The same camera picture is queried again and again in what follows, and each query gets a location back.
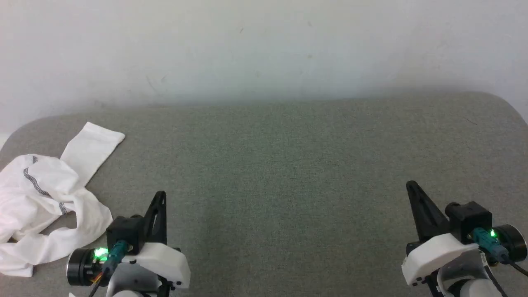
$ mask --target cable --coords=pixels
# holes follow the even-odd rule
[[[90,295],[88,297],[93,297],[93,295],[96,293],[97,289],[99,288],[99,285],[101,284],[101,281],[105,278],[106,274],[110,271],[110,269],[105,269],[101,276],[97,279],[96,285],[93,287],[92,291],[90,292]]]
[[[513,262],[509,257],[503,255],[502,256],[502,259],[506,262],[508,262],[508,264],[510,264],[513,268],[517,269],[517,271],[519,271],[520,273],[528,276],[528,271],[524,270],[522,267],[520,267],[519,265],[517,265],[515,262]]]
[[[493,273],[492,273],[492,271],[489,269],[489,266],[484,266],[484,269],[486,270],[486,273],[488,274],[489,279],[490,279],[490,280],[492,281],[492,283],[495,285],[495,287],[497,288],[497,290],[499,291],[499,293],[501,293],[502,297],[508,297],[508,295],[506,295],[506,292],[504,292],[504,290],[502,289],[501,285],[498,284],[497,279],[493,276]]]

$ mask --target green light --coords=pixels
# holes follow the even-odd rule
[[[99,258],[100,256],[102,255],[108,255],[108,249],[107,248],[104,248],[104,247],[100,247],[100,248],[96,248],[94,251],[93,251],[93,256],[95,258]]]

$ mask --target white cloth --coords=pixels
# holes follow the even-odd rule
[[[0,172],[0,273],[32,276],[33,265],[66,257],[105,232],[110,210],[84,186],[124,138],[86,123],[60,159],[22,155]],[[76,212],[75,229],[39,234],[69,211]],[[11,237],[17,243],[8,243]]]

